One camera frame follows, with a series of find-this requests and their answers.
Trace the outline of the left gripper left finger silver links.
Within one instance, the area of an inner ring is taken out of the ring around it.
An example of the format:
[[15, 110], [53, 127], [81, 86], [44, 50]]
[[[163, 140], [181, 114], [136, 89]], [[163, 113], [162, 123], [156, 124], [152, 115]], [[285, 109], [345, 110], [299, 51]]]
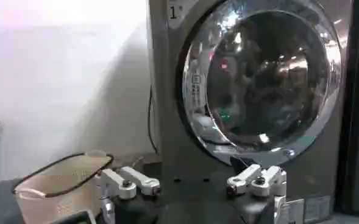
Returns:
[[147, 198], [157, 198], [161, 193], [160, 181], [149, 177], [130, 166], [117, 171], [103, 169], [97, 175], [99, 200], [104, 223], [116, 223], [115, 199], [131, 201], [138, 191]]

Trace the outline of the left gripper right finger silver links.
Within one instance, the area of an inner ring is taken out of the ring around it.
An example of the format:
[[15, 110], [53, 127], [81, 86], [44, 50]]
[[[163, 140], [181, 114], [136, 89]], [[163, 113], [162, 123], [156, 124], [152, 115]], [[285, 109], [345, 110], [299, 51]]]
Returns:
[[242, 223], [279, 223], [286, 202], [286, 172], [279, 166], [252, 164], [227, 179], [227, 198]]

